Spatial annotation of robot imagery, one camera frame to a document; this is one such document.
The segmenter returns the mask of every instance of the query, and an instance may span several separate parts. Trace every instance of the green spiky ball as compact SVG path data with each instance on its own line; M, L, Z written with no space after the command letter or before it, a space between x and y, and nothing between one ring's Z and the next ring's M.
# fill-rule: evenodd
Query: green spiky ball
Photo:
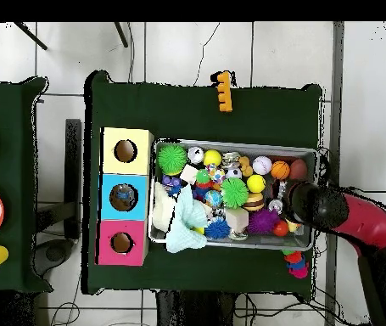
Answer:
M158 163L165 175L177 175L187 164L187 151L179 145L166 145L158 153Z
M237 177L229 177L221 184L224 205L236 209L244 205L249 198L249 191L243 181Z

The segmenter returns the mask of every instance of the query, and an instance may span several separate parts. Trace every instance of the yellow ball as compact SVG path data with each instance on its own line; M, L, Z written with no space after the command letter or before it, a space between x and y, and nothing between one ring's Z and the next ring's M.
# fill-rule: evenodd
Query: yellow ball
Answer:
M247 179L247 187L251 193L261 193L265 188L265 179L261 175L252 175Z
M204 153L203 163L205 166L209 164L215 164L215 166L220 165L221 155L217 150L208 150Z

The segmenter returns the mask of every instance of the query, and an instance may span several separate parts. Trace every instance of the green tablecloth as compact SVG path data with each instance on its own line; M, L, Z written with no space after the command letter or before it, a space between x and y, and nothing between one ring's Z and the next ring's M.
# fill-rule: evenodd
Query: green tablecloth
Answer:
M275 250L207 246L170 254L151 243L142 267L94 264L101 126L149 129L156 138L257 143L316 148L322 90L271 87L232 90L233 112L218 110L212 87L112 83L105 71L86 81L83 278L90 292L109 289L195 289L231 292L284 291L310 297L311 276L288 274ZM305 253L311 264L311 250Z
M32 105L46 85L44 78L20 84L0 83L0 197L4 220L0 245L8 259L0 266L0 289L27 292L50 290L32 270L32 240L36 229L35 167Z

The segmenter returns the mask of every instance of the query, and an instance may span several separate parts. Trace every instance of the white ball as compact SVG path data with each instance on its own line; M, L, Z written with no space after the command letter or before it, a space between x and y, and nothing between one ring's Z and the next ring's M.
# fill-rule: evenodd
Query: white ball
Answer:
M226 171L226 178L229 178L229 177L237 177L238 179L240 179L241 177L243 177L243 173L239 168L231 167Z
M266 156L258 156L253 161L253 170L256 174L265 175L271 171L272 161Z

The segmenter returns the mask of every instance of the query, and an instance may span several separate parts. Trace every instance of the basketball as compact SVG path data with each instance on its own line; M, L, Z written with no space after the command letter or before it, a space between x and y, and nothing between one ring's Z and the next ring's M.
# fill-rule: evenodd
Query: basketball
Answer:
M289 165L284 161L276 161L274 164L272 164L271 168L271 175L272 177L283 180L286 177L288 177L290 172Z

